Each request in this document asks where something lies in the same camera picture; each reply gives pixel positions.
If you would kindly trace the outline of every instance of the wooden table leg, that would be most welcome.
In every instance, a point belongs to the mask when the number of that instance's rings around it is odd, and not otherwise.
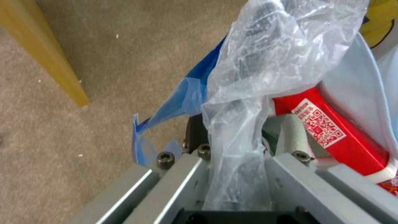
[[[88,97],[34,0],[0,0],[2,24],[79,105]]]

